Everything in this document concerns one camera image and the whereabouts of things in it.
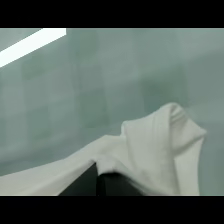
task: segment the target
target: checkered surface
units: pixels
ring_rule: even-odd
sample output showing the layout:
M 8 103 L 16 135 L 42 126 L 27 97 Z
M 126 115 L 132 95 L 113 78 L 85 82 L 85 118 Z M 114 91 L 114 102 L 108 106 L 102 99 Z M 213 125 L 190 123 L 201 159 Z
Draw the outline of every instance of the checkered surface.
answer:
M 67 29 L 0 69 L 0 174 L 119 134 L 170 101 L 187 105 L 174 29 Z

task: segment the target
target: gray-green background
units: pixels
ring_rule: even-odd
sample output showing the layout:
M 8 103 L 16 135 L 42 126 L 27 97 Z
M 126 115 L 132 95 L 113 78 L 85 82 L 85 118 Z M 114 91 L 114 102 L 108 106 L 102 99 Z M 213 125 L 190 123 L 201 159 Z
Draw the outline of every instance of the gray-green background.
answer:
M 40 28 L 0 29 L 0 51 Z M 55 161 L 177 102 L 208 131 L 202 195 L 224 195 L 224 29 L 67 29 L 0 68 L 0 174 Z

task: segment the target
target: white fabric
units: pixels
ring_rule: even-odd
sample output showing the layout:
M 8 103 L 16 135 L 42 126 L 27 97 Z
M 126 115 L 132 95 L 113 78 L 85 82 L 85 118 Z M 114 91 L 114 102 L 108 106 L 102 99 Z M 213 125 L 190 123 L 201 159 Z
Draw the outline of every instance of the white fabric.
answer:
M 0 177 L 0 195 L 58 195 L 94 161 L 118 171 L 146 195 L 199 195 L 198 159 L 206 132 L 169 103 L 125 121 L 120 136 L 103 136 L 71 156 Z

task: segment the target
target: black object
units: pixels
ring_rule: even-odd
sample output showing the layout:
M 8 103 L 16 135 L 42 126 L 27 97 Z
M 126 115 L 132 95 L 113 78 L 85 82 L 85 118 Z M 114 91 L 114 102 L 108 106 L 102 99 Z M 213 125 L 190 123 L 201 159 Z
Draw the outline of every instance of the black object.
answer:
M 97 175 L 93 164 L 59 196 L 143 196 L 119 173 Z

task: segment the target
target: fluorescent light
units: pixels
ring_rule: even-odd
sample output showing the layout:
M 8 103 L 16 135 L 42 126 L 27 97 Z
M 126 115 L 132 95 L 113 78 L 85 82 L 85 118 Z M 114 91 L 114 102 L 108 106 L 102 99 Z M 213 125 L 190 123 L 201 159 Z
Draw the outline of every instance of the fluorescent light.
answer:
M 0 52 L 0 67 L 66 35 L 66 28 L 44 28 Z

